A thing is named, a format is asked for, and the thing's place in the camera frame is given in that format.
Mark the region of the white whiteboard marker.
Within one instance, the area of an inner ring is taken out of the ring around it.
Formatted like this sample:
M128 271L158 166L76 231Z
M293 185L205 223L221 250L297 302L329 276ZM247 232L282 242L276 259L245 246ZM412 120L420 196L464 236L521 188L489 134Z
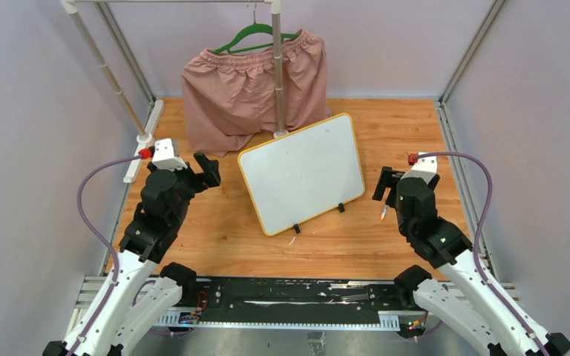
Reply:
M380 216L381 221L383 221L384 218L386 217L388 208L389 208L389 205L384 205L382 212L381 212L381 216Z

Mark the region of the yellow framed whiteboard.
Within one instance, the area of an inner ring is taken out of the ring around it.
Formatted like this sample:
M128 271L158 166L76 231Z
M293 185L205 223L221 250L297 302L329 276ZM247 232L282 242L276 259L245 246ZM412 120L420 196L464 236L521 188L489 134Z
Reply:
M365 192L353 119L321 120L241 151L237 163L262 232L275 236Z

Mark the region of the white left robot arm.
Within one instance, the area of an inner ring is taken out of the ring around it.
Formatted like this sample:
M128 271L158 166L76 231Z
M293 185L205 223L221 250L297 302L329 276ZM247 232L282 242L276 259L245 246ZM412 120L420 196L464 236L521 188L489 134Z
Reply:
M202 152L193 155L202 169L200 173L194 172L178 156L173 158L171 168L161 168L156 160L161 155L161 151L150 147L133 157L150 159L150 174L118 249L113 248L86 216L82 194L95 174L130 159L101 165L81 182L77 192L79 215L109 249L112 269L77 326L64 340L49 342L44 355L130 355L169 308L175 304L190 306L197 299L197 274L179 263L165 266L145 296L138 295L176 240L191 200L221 184L219 162L208 159Z

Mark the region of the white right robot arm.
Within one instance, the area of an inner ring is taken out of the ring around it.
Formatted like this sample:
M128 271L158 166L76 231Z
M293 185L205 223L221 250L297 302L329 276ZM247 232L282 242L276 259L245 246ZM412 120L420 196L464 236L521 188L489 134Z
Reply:
M434 313L481 355L566 355L569 339L548 332L520 308L474 256L472 242L438 215L436 169L412 167L401 172L384 167L373 199L395 210L398 230L410 247L442 272L465 300L454 297L429 272L414 265L394 280L397 305Z

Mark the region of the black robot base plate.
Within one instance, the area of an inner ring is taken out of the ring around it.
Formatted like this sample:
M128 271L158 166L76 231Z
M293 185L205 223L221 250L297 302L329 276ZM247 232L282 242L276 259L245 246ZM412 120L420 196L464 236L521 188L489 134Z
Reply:
M398 332L423 330L435 316L407 301L392 280L203 276L168 302L153 325Z

